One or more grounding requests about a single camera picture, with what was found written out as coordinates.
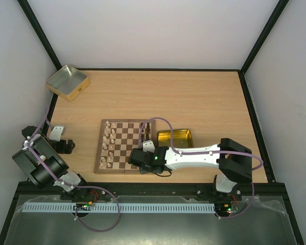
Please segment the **gold tin lid tray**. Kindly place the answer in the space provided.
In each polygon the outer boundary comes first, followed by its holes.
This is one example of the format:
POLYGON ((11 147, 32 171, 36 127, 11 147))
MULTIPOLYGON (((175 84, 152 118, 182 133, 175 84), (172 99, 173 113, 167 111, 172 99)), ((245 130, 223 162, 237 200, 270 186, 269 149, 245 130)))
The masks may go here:
MULTIPOLYGON (((171 131, 164 130, 157 132, 158 146, 171 147, 171 131)), ((173 146, 175 148, 193 148, 192 134, 189 129, 173 130, 173 146)))

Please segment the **wooden chess board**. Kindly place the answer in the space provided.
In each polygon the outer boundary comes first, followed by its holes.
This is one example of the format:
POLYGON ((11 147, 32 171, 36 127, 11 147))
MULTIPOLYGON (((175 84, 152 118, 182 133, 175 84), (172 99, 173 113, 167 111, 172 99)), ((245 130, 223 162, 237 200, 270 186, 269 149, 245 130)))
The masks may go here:
POLYGON ((139 168, 128 164, 132 149, 139 141, 156 143, 156 124, 143 119, 103 119, 100 125, 95 174, 139 174, 139 168))

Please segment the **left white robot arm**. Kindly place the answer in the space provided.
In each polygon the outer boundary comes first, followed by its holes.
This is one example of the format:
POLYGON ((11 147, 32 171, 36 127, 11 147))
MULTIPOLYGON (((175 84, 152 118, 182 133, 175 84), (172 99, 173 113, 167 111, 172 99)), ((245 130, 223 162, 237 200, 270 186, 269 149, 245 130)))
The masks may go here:
POLYGON ((43 189, 57 186, 65 195, 84 200, 90 190, 81 175, 71 171, 61 154, 71 154, 75 143, 72 140, 51 139, 35 126, 21 131, 24 142, 20 151, 12 156, 13 161, 35 186, 43 189))

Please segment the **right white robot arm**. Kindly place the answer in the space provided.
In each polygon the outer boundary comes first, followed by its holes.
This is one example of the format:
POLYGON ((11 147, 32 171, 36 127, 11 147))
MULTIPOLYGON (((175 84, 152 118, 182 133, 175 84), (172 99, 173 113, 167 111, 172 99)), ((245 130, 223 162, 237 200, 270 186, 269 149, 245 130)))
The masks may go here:
POLYGON ((151 140, 141 148, 132 149, 128 164, 140 169, 141 174, 161 174, 180 168, 210 167, 221 171, 216 176, 212 194, 218 200, 225 199, 236 184, 252 182, 251 150, 229 139, 202 148, 154 147, 151 140))

